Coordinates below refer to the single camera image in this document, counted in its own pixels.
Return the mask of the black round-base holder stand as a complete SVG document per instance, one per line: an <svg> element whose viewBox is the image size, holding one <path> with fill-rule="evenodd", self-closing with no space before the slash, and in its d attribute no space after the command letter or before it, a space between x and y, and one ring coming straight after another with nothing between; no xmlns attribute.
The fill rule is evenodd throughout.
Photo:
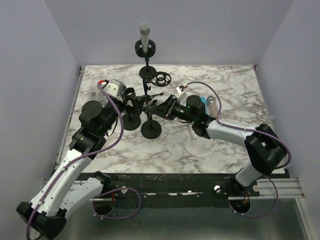
<svg viewBox="0 0 320 240"><path fill-rule="evenodd" d="M140 114L141 114L140 113L140 107L139 107L139 104L137 102L137 115L124 114L124 116L122 117L123 122L124 122L124 129L127 130L127 131L136 130L141 124Z"/></svg>

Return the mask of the black tripod shock-mount stand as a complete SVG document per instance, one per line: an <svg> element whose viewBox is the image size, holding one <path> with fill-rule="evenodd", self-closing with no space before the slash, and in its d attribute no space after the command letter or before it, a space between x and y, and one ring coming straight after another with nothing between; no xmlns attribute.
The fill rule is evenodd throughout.
<svg viewBox="0 0 320 240"><path fill-rule="evenodd" d="M153 75L150 79L144 78L142 80L143 85L143 91L144 95L146 96L145 102L146 104L149 104L154 97L156 96L162 96L164 93L156 93L151 94L149 91L152 90L152 88L164 88L167 87L172 81L172 77L169 73L164 71L158 71Z"/></svg>

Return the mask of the black round-base clip stand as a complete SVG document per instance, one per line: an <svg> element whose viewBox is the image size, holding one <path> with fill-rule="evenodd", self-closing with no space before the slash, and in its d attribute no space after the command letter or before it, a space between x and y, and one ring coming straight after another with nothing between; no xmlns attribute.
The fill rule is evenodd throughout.
<svg viewBox="0 0 320 240"><path fill-rule="evenodd" d="M155 107L156 104L157 104L157 100L153 100L150 104L148 104L144 108L144 111L143 111L147 116L147 121L145 121L141 125L140 131L142 136L149 140L158 138L162 133L161 125L159 124L159 122L153 120L153 116L148 110L150 107Z"/></svg>

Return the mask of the black round-base shock-mount stand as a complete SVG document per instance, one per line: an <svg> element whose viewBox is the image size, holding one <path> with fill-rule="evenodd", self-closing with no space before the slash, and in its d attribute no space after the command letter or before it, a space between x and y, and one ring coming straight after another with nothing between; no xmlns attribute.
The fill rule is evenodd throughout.
<svg viewBox="0 0 320 240"><path fill-rule="evenodd" d="M147 53L143 52L142 41L138 40L134 46L135 53L138 57L143 58L145 60L145 66L142 67L139 71L139 76L144 80L152 80L157 70L149 65L149 60L156 53L156 44L153 40L148 41L148 51Z"/></svg>

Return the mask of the blue microphone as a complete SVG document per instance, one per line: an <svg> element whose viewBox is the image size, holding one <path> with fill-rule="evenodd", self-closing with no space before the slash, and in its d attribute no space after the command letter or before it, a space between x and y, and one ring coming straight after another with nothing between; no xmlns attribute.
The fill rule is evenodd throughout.
<svg viewBox="0 0 320 240"><path fill-rule="evenodd" d="M205 114L207 114L207 101L206 101L206 98L204 96L201 96L200 97L200 100L201 100L201 111L204 112Z"/></svg>

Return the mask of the glitter microphone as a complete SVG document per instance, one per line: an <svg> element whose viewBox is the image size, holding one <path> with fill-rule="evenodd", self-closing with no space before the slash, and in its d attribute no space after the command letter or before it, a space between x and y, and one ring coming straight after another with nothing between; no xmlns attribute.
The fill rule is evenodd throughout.
<svg viewBox="0 0 320 240"><path fill-rule="evenodd" d="M216 104L216 98L212 95L208 96L206 99L206 103L207 103L207 110L208 113L212 116L212 117L217 117L218 114L218 107Z"/></svg>

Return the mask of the silver microphone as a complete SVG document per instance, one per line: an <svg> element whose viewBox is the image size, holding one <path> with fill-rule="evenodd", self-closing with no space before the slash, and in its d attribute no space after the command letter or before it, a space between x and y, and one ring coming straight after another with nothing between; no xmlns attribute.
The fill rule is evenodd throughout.
<svg viewBox="0 0 320 240"><path fill-rule="evenodd" d="M149 34L150 27L146 22L143 22L139 26L140 40L142 45L142 51L144 54L147 54L149 51Z"/></svg>

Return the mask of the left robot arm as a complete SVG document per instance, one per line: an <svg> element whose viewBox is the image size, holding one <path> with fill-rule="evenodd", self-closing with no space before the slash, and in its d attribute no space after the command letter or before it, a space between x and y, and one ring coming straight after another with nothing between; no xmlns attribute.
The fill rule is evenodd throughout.
<svg viewBox="0 0 320 240"><path fill-rule="evenodd" d="M108 103L86 102L81 110L80 129L72 137L69 150L58 169L42 190L28 202L21 202L16 211L26 223L26 239L31 239L31 230L38 233L37 239L53 240L65 227L68 218L89 199L107 197L111 185L102 173L90 177L87 183L71 191L70 188L82 171L105 151L114 148L122 139L125 124L122 112L126 109L128 88L108 83L98 84L98 89Z"/></svg>

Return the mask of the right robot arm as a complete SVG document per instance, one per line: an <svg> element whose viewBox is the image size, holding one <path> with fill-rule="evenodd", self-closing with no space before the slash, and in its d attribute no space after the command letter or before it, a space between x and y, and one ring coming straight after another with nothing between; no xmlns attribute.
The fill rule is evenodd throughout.
<svg viewBox="0 0 320 240"><path fill-rule="evenodd" d="M270 175L288 153L267 124L262 123L254 129L221 125L215 117L206 114L206 106L198 95L188 96L186 105L181 105L174 95L170 95L166 101L146 111L166 120L184 120L191 124L199 137L223 140L246 148L250 162L235 174L230 183L230 191L236 196L247 192L248 186L261 176Z"/></svg>

